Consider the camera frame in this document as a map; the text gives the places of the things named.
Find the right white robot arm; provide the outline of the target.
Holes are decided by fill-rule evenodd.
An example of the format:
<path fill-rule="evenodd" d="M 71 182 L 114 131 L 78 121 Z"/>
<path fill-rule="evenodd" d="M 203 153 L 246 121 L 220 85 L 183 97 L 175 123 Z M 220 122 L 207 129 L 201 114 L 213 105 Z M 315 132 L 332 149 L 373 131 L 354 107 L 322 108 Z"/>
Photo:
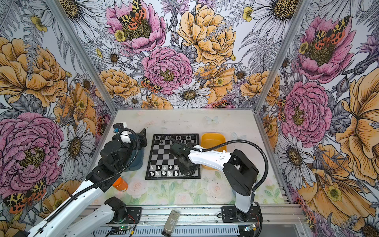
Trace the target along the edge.
<path fill-rule="evenodd" d="M 262 185 L 268 174 L 268 160 L 264 151 L 255 143 L 237 139 L 231 140 L 215 147 L 205 149 L 191 143 L 184 144 L 168 137 L 173 144 L 170 153 L 179 160 L 179 170 L 184 175 L 193 174 L 197 165 L 204 165 L 224 173 L 231 188 L 236 192 L 235 207 L 239 213 L 248 213 L 254 201 L 255 192 Z M 218 148 L 234 144 L 248 144 L 261 154 L 265 169 L 260 181 L 257 181 L 259 170 L 252 161 L 241 151 L 218 152 Z"/>

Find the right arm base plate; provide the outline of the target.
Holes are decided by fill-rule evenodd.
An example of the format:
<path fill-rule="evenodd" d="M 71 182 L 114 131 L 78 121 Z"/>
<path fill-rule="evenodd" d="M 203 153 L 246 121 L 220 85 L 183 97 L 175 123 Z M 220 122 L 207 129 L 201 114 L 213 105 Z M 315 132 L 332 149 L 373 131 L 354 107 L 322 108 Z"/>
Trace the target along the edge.
<path fill-rule="evenodd" d="M 247 213 L 237 209 L 235 206 L 222 206 L 218 214 L 224 223 L 258 223 L 263 222 L 262 212 L 259 207 L 253 205 Z"/>

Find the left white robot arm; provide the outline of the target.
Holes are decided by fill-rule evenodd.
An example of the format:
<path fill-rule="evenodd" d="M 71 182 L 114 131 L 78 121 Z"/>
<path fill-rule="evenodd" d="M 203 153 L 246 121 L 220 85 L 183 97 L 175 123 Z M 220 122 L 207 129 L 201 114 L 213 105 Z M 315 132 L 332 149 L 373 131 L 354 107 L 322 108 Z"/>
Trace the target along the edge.
<path fill-rule="evenodd" d="M 17 237 L 86 236 L 101 225 L 122 223 L 129 217 L 125 203 L 117 197 L 109 198 L 91 215 L 74 223 L 75 219 L 96 199 L 102 196 L 121 174 L 136 160 L 143 147 L 148 145 L 147 131 L 139 133 L 125 127 L 113 126 L 114 135 L 100 152 L 98 165 L 86 176 L 85 181 L 55 211 L 29 231 L 18 231 Z"/>

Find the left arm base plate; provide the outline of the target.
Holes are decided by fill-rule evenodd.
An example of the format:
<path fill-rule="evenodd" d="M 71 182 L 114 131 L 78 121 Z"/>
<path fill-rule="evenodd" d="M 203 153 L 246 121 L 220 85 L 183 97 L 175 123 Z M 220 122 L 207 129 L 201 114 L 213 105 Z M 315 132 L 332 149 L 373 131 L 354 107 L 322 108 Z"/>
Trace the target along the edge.
<path fill-rule="evenodd" d="M 105 224 L 139 224 L 141 216 L 141 207 L 111 208 L 110 220 Z"/>

